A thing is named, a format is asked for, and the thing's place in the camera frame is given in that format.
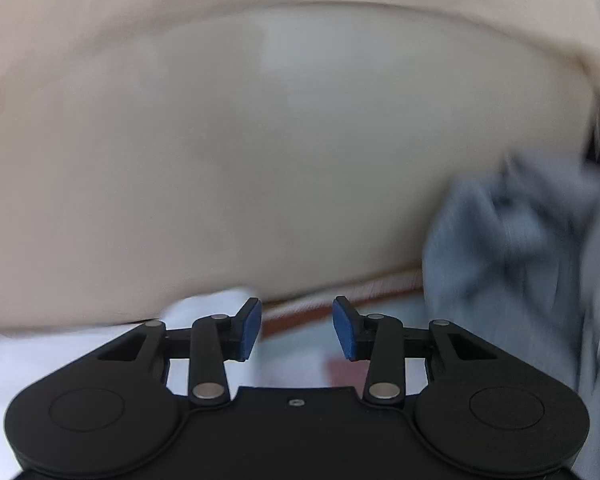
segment light blue fabric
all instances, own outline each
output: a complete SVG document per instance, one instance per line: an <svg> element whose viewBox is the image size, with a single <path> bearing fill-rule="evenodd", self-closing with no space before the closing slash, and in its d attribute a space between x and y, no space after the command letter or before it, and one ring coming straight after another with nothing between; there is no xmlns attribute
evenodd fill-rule
<svg viewBox="0 0 600 480"><path fill-rule="evenodd" d="M460 180L432 224L422 269L431 318L452 320L581 395L591 430L573 470L600 480L591 307L600 288L600 170L517 155L500 175Z"/></svg>

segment white fabric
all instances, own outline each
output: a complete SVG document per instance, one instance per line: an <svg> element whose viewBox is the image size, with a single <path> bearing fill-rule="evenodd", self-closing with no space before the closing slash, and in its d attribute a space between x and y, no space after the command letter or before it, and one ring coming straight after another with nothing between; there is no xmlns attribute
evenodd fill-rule
<svg viewBox="0 0 600 480"><path fill-rule="evenodd" d="M600 0L0 0L0 327L417 262L449 176L578 152L599 82Z"/></svg>
<svg viewBox="0 0 600 480"><path fill-rule="evenodd" d="M210 296L187 298L168 308L160 317L168 329L186 328L199 317L234 315L250 293L235 289ZM78 357L131 330L135 325L118 325L66 330L65 332L0 333L0 480L10 480L20 471L2 428L4 412L16 394ZM232 396L238 386L255 386L257 345L245 363L226 362ZM167 386L184 394L187 360L173 360Z"/></svg>

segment brown stripe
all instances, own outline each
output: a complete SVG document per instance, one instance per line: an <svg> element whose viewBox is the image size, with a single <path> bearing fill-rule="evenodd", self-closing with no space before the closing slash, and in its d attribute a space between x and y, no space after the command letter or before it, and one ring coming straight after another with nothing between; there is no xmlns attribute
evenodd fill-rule
<svg viewBox="0 0 600 480"><path fill-rule="evenodd" d="M422 292L422 287L411 288L409 290L400 290L398 292L387 292L385 294L378 294L373 298L365 298L359 301L352 301L354 306L363 306L368 303L373 303L380 300L388 300L390 298L399 298L400 296L410 296ZM290 312L289 314L283 314L279 317L272 317L262 322L260 333L263 338L271 337L272 335L279 334L285 330L296 328L313 321L320 321L331 315L331 303L321 304L319 306L308 308L306 310L300 310L298 312Z"/></svg>

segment circular cover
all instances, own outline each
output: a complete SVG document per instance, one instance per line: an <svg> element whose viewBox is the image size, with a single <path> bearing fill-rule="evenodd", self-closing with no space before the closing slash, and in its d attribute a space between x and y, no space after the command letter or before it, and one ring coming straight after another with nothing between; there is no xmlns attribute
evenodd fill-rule
<svg viewBox="0 0 600 480"><path fill-rule="evenodd" d="M582 447L583 402L562 383L529 371L497 370L441 378L416 402L421 434L458 465L499 476L557 468Z"/></svg>
<svg viewBox="0 0 600 480"><path fill-rule="evenodd" d="M5 434L19 460L54 476L99 478L157 451L178 421L165 386L129 364L57 372L11 402Z"/></svg>

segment gray cloth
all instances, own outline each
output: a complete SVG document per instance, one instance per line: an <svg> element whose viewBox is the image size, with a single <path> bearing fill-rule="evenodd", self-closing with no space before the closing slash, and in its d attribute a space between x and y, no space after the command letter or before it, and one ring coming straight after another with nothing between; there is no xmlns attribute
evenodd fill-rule
<svg viewBox="0 0 600 480"><path fill-rule="evenodd" d="M427 309L576 390L591 428L574 472L600 480L600 169L516 155L456 183L427 240Z"/></svg>

